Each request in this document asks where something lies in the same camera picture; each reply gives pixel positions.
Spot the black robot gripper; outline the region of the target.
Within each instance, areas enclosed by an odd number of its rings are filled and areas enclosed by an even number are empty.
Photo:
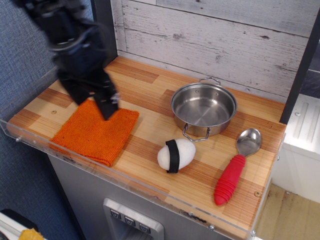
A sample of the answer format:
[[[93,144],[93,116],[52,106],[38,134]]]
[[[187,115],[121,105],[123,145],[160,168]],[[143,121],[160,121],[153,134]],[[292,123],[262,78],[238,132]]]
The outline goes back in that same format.
[[[67,24],[51,30],[58,78],[78,105],[93,96],[107,121],[119,109],[120,95],[103,63],[107,58],[101,24]]]

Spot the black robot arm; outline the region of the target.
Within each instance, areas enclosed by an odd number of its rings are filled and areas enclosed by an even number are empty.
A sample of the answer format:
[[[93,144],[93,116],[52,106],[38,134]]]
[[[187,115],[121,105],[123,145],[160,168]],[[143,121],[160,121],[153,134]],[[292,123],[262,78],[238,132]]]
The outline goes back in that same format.
[[[105,120],[118,109],[119,93],[104,68],[116,56],[114,33],[83,17],[79,0],[16,0],[46,35],[57,77],[78,105],[92,97]]]

